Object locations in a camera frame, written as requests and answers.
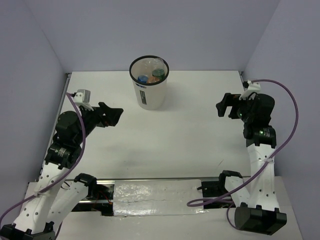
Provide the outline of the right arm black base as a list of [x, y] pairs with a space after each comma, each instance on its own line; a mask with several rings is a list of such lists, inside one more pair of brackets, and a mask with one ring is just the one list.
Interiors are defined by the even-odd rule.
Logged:
[[[224, 174], [220, 174], [217, 180], [213, 181], [202, 181], [201, 185], [197, 188], [198, 191], [202, 192], [203, 198], [217, 198], [227, 193], [225, 189], [225, 179]], [[222, 209], [228, 208], [232, 204], [232, 199], [228, 196], [223, 202], [214, 202], [205, 205], [203, 208], [208, 209]]]

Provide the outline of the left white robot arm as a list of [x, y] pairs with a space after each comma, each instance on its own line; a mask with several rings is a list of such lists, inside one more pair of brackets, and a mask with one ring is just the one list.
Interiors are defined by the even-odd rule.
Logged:
[[111, 108], [99, 102], [96, 107], [75, 104], [74, 110], [58, 116], [34, 194], [14, 205], [15, 208], [24, 207], [13, 223], [1, 227], [1, 239], [54, 240], [63, 220], [78, 202], [98, 196], [96, 177], [80, 173], [71, 187], [57, 197], [67, 176], [84, 154], [87, 136], [96, 127], [116, 126], [123, 112], [122, 108]]

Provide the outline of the clear bottle blue label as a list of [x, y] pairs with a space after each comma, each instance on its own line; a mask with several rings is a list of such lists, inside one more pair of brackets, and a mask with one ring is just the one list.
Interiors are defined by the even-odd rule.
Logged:
[[156, 60], [154, 58], [144, 58], [140, 63], [139, 74], [150, 77], [155, 64]]

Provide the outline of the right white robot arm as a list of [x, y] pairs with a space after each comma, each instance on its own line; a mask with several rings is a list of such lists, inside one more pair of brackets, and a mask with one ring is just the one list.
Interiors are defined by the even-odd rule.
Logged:
[[287, 223], [280, 211], [275, 190], [274, 157], [277, 148], [276, 131], [270, 125], [275, 100], [266, 94], [225, 93], [216, 104], [219, 117], [231, 108], [229, 118], [243, 121], [243, 136], [250, 161], [253, 180], [231, 194], [235, 205], [234, 223], [240, 231], [273, 235]]

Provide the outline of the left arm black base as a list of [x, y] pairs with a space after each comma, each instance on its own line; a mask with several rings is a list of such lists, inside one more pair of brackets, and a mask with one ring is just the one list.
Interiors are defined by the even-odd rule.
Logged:
[[89, 185], [87, 196], [72, 209], [72, 212], [99, 212], [101, 216], [112, 217], [114, 186], [98, 183]]

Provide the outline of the Pepsi bottle blue label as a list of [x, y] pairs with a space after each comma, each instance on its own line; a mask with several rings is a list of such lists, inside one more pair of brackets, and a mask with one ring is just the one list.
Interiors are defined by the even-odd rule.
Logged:
[[138, 76], [138, 79], [137, 79], [139, 82], [141, 83], [148, 83], [148, 80], [149, 80], [149, 76], [148, 75], [145, 75], [145, 74], [142, 74], [142, 75], [139, 75]]

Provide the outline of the clear bottle green label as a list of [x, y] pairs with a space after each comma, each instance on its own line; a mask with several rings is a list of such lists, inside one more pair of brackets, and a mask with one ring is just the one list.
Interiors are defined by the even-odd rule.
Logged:
[[165, 77], [165, 64], [162, 58], [154, 58], [151, 61], [151, 74], [153, 77], [156, 77], [162, 80]]

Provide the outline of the long orange bottle white cap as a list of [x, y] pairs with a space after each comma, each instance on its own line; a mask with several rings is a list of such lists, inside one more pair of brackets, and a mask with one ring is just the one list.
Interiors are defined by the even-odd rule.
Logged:
[[147, 83], [148, 84], [153, 84], [153, 83], [156, 83], [156, 82], [158, 82], [160, 79], [158, 78], [158, 77], [156, 77], [156, 76], [150, 76], [149, 78], [148, 78], [148, 80], [147, 80]]

